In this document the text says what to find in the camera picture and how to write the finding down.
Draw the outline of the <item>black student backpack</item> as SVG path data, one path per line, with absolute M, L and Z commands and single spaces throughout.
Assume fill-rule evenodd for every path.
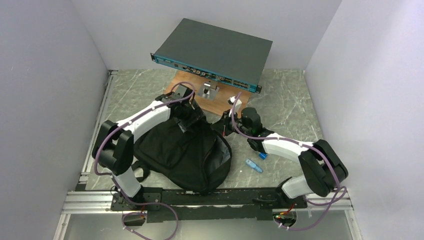
M 154 171 L 184 190 L 208 194 L 227 178 L 233 153 L 210 123 L 200 120 L 182 131 L 175 120 L 169 119 L 136 140 L 134 156 L 137 160 L 131 168 L 143 169 L 140 182 Z

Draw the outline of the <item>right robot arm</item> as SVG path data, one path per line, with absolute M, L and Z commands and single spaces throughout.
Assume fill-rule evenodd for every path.
M 279 135 L 263 126 L 253 107 L 244 108 L 240 117 L 232 110 L 226 110 L 212 128 L 223 136 L 239 134 L 247 139 L 253 150 L 280 156 L 300 165 L 302 174 L 284 180 L 276 189 L 275 200 L 282 208 L 289 207 L 300 196 L 316 194 L 326 197 L 349 175 L 326 140 L 305 142 Z

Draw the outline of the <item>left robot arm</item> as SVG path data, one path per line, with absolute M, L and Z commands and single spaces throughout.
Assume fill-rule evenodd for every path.
M 131 210 L 139 209 L 145 202 L 144 188 L 132 168 L 136 141 L 157 125 L 176 120 L 177 126 L 187 129 L 204 120 L 204 112 L 195 100 L 157 99 L 143 110 L 119 122 L 106 120 L 100 126 L 92 151 L 94 172 L 98 167 L 106 169 L 117 189 L 124 196 L 124 204 Z

